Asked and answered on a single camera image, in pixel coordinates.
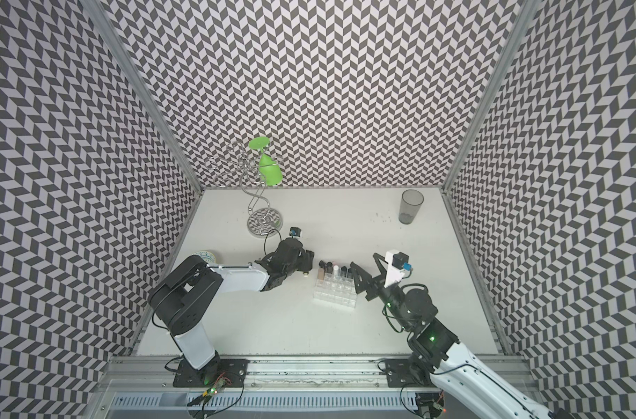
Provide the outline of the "clear acrylic lipstick organizer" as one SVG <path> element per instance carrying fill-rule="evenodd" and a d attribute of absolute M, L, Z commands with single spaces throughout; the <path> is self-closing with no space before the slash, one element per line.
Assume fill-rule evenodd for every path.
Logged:
<path fill-rule="evenodd" d="M 313 297 L 315 300 L 355 309 L 357 293 L 354 279 L 325 273 L 321 279 L 316 280 Z"/>

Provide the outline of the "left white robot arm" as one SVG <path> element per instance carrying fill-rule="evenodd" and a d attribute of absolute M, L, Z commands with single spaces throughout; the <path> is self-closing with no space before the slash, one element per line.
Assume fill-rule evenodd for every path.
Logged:
<path fill-rule="evenodd" d="M 200 371 L 218 355 L 202 325 L 216 296 L 268 292 L 295 272 L 308 274 L 313 267 L 314 252 L 296 237 L 281 240 L 275 251 L 248 265 L 210 265 L 201 256 L 192 255 L 155 286 L 148 304 L 169 331 L 183 359 Z"/>

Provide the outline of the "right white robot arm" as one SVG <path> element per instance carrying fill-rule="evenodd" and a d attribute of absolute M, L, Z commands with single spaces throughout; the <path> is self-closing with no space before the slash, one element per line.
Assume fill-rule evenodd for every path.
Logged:
<path fill-rule="evenodd" d="M 368 301 L 382 302 L 382 315 L 395 331 L 407 335 L 410 373 L 417 384 L 428 383 L 460 401 L 480 418 L 571 418 L 564 409 L 551 410 L 513 387 L 466 347 L 438 319 L 429 287 L 403 284 L 412 275 L 409 256 L 389 251 L 374 254 L 379 274 L 350 264 L 354 287 Z"/>

